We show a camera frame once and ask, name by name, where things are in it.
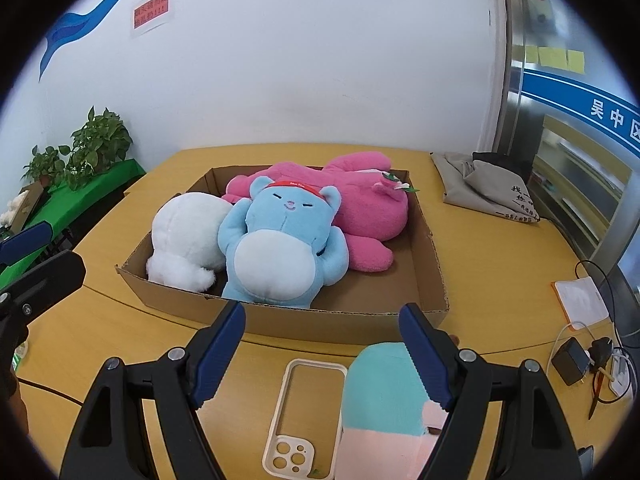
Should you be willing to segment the teal pink plush toy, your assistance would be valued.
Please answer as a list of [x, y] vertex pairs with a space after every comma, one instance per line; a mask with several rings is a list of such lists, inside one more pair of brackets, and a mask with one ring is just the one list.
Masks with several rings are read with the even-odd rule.
[[401, 342], [359, 353], [346, 375], [341, 414], [337, 479], [418, 478], [447, 419]]

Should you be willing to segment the white panda plush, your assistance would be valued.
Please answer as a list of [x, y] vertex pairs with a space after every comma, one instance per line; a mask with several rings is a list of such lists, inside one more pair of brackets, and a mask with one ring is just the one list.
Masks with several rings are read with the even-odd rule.
[[226, 266], [218, 231], [231, 208], [226, 200], [202, 192], [168, 200], [152, 221], [148, 280], [188, 292], [209, 290]]

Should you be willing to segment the cream phone case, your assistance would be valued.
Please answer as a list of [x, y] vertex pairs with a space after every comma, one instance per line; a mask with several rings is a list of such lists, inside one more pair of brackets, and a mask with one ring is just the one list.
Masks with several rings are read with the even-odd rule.
[[333, 479], [347, 368], [294, 359], [285, 367], [262, 468], [278, 479]]

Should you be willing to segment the blue bear plush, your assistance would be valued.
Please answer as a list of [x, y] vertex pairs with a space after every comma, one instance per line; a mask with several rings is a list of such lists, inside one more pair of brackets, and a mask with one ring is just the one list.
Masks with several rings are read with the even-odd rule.
[[221, 297], [251, 304], [308, 309], [323, 287], [349, 267], [343, 231], [333, 221], [342, 196], [333, 185], [256, 178], [218, 231], [226, 258]]

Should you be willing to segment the green table cloth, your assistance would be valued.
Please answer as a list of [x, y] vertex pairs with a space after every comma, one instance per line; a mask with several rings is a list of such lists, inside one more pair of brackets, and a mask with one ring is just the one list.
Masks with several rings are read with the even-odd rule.
[[118, 162], [78, 190], [72, 190], [64, 184], [50, 191], [43, 205], [27, 222], [31, 226], [47, 221], [53, 230], [50, 244], [3, 270], [1, 287], [5, 288], [26, 271], [58, 252], [75, 248], [124, 198], [126, 189], [144, 175], [143, 168], [134, 159], [128, 159]]

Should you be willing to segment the small potted plant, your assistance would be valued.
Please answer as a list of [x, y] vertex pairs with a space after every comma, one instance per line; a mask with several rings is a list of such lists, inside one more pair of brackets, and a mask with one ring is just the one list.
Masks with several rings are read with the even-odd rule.
[[43, 188], [59, 185], [66, 167], [65, 157], [70, 154], [70, 147], [62, 144], [57, 148], [47, 146], [42, 151], [35, 145], [32, 148], [32, 159], [23, 167], [22, 179], [39, 182]]

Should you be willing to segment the black power adapter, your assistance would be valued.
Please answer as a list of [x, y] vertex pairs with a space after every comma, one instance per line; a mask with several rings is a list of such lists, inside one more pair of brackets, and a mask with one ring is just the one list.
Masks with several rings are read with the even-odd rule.
[[581, 382], [590, 370], [589, 353], [572, 337], [560, 345], [551, 358], [551, 365], [567, 386]]

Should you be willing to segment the white power strip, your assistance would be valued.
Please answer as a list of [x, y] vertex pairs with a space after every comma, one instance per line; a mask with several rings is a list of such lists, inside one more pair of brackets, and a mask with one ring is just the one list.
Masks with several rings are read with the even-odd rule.
[[612, 378], [608, 380], [608, 388], [616, 399], [623, 398], [634, 388], [634, 371], [631, 359], [621, 348], [615, 348], [611, 358]]

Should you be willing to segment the green potted plant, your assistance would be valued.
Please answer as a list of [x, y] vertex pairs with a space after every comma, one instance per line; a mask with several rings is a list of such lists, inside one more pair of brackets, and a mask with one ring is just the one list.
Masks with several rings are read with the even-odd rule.
[[126, 159], [134, 144], [119, 114], [108, 108], [88, 111], [86, 122], [72, 133], [66, 155], [65, 181], [70, 188], [81, 188], [94, 177]]

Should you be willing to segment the grey canvas tote bag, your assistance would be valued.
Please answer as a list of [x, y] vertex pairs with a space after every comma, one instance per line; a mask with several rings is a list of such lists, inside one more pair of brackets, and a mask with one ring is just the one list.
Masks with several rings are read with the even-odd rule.
[[523, 179], [501, 166], [454, 152], [431, 153], [442, 180], [445, 204], [521, 223], [540, 215]]

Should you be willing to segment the pink plush bear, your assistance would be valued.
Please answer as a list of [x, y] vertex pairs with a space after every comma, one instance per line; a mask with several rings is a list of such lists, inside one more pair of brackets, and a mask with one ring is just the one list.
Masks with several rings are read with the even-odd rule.
[[250, 195], [250, 185], [260, 177], [297, 181], [312, 188], [334, 185], [342, 196], [341, 208], [333, 224], [345, 234], [349, 267], [366, 273], [388, 270], [394, 254], [385, 246], [406, 226], [411, 184], [392, 173], [392, 162], [381, 152], [357, 152], [338, 156], [320, 169], [277, 162], [254, 174], [233, 177], [224, 190], [224, 199], [236, 203]]

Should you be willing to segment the yellow sticky notes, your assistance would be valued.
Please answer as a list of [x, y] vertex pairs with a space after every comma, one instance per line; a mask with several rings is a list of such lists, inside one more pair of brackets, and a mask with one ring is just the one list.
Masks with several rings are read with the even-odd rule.
[[585, 53], [577, 50], [523, 46], [525, 62], [576, 74], [585, 73]]

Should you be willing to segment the red wall notice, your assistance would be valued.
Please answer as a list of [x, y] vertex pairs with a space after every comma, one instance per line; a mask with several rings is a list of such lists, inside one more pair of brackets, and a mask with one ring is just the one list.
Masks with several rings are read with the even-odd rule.
[[170, 11], [170, 0], [145, 0], [134, 8], [132, 24], [139, 30], [149, 24], [155, 24]]

